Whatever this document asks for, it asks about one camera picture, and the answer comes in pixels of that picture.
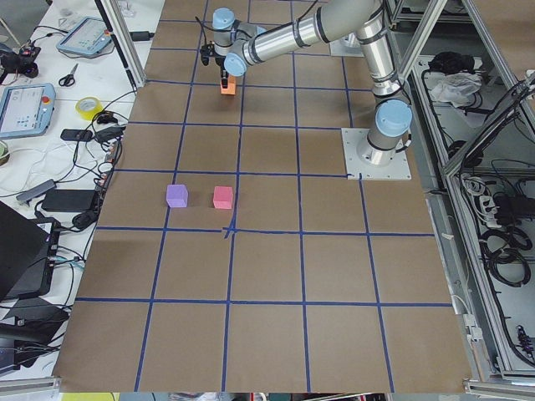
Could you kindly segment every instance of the plastic bag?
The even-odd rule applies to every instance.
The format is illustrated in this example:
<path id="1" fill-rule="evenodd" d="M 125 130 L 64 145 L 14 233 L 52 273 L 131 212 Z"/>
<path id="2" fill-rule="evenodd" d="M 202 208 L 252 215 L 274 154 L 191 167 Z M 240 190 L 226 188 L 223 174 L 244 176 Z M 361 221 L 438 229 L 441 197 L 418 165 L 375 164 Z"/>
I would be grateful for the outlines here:
<path id="1" fill-rule="evenodd" d="M 458 73 L 445 76 L 430 91 L 431 98 L 436 102 L 451 103 L 454 107 L 467 106 L 473 100 L 471 94 L 482 86 L 479 75 Z"/>

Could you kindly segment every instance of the metal mounting plate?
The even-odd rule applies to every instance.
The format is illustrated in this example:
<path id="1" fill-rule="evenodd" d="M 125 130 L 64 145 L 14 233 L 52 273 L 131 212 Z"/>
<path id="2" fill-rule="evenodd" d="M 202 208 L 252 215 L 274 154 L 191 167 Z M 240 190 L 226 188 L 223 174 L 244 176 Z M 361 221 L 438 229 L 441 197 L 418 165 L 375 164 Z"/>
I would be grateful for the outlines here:
<path id="1" fill-rule="evenodd" d="M 386 166 L 365 163 L 357 155 L 357 144 L 368 134 L 369 129 L 342 128 L 345 169 L 349 180 L 410 180 L 410 168 L 405 152 L 396 153 Z"/>
<path id="2" fill-rule="evenodd" d="M 350 48 L 344 45 L 344 38 L 329 43 L 331 56 L 336 57 L 364 57 L 360 47 Z"/>

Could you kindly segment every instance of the table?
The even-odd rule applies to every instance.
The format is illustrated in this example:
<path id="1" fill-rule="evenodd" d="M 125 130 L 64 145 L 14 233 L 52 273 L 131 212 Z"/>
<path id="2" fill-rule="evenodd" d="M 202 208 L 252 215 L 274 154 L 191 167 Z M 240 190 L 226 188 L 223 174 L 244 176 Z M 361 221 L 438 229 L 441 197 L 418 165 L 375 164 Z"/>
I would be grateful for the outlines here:
<path id="1" fill-rule="evenodd" d="M 365 61 L 319 45 L 222 97 L 194 20 L 221 5 L 164 6 L 54 370 L 63 390 L 461 392 L 471 372 L 413 160 L 409 182 L 345 174 L 339 128 L 374 115 Z M 307 6 L 233 3 L 267 26 Z M 188 187 L 186 209 L 167 207 L 168 184 Z M 233 211 L 211 205 L 216 185 Z"/>
<path id="2" fill-rule="evenodd" d="M 135 18 L 127 18 L 126 22 L 130 30 L 149 30 L 155 31 L 158 17 L 163 6 L 163 0 L 134 1 L 133 9 L 137 12 Z M 79 16 L 99 16 L 97 9 L 92 2 L 87 2 L 85 6 L 76 10 Z M 59 10 L 51 6 L 41 25 L 58 26 Z M 33 38 L 39 38 L 53 30 L 38 28 L 33 34 Z M 10 152 L 13 154 L 7 164 L 0 167 L 0 195 L 8 195 L 20 190 L 29 189 L 41 182 L 52 179 L 58 179 L 66 173 L 72 165 L 72 154 L 74 145 L 66 143 L 59 138 L 64 128 L 82 129 L 88 124 L 88 121 L 82 119 L 75 111 L 76 102 L 86 96 L 96 96 L 103 105 L 106 106 L 111 100 L 131 91 L 130 82 L 126 78 L 122 64 L 120 63 L 117 51 L 105 55 L 101 58 L 69 59 L 58 53 L 55 44 L 60 40 L 59 35 L 39 40 L 36 44 L 42 48 L 41 54 L 36 59 L 39 66 L 39 75 L 35 79 L 20 77 L 13 85 L 19 84 L 38 84 L 50 82 L 53 84 L 57 99 L 54 104 L 54 112 L 46 133 L 34 138 L 21 138 L 7 140 Z M 150 42 L 136 43 L 136 50 L 143 64 L 146 63 L 150 49 Z M 61 88 L 58 86 L 58 80 L 64 76 L 74 66 L 79 63 L 76 72 L 76 84 L 71 88 Z M 13 79 L 9 75 L 4 83 L 9 83 Z M 0 94 L 5 89 L 0 87 Z M 111 108 L 113 111 L 121 113 L 128 117 L 132 110 L 135 96 L 133 94 L 124 97 Z M 89 143 L 89 150 L 94 155 L 80 146 L 79 162 L 92 168 L 104 158 L 104 152 L 95 142 Z M 75 179 L 84 173 L 83 170 L 75 170 L 69 177 Z M 69 189 L 93 189 L 94 182 L 91 175 L 86 175 L 81 180 L 72 183 L 59 185 L 59 188 Z M 13 209 L 27 218 L 33 218 L 33 205 L 35 200 L 29 206 L 18 204 L 14 196 L 2 198 L 2 201 L 10 205 Z M 53 213 L 52 216 L 64 223 L 66 226 L 75 213 Z M 81 233 L 66 233 L 60 236 L 59 245 L 66 246 L 70 249 L 82 252 L 86 244 L 90 243 L 92 226 Z M 59 255 L 67 256 L 68 253 L 59 252 Z M 74 274 L 73 291 L 69 300 L 66 299 L 71 287 L 71 277 Z M 79 280 L 82 271 L 78 268 L 72 272 L 68 267 L 58 267 L 54 270 L 52 286 L 50 292 L 43 297 L 48 302 L 59 304 L 71 304 L 74 301 L 78 289 Z M 3 306 L 11 306 L 14 302 L 6 302 Z M 64 324 L 59 332 L 64 332 Z M 37 359 L 31 368 L 21 368 L 19 371 L 2 376 L 2 380 L 27 379 L 27 378 L 44 378 L 52 374 L 57 353 L 50 354 Z"/>

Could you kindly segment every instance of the black monitor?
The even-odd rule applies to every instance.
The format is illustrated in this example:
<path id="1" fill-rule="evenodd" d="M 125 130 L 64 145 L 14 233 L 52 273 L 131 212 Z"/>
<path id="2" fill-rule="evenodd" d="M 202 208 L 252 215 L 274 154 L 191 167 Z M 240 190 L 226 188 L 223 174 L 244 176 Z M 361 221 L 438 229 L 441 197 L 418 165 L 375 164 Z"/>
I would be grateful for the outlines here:
<path id="1" fill-rule="evenodd" d="M 46 260 L 36 256 L 48 233 L 0 202 L 0 300 L 12 291 L 31 266 Z"/>

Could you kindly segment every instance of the purple cube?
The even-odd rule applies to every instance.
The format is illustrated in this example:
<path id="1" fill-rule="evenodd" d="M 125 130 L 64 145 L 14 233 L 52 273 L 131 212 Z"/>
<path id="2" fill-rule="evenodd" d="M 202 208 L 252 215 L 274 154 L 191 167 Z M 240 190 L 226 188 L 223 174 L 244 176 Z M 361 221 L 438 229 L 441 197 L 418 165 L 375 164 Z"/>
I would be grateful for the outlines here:
<path id="1" fill-rule="evenodd" d="M 167 186 L 167 205 L 169 207 L 187 207 L 187 188 L 183 184 Z"/>

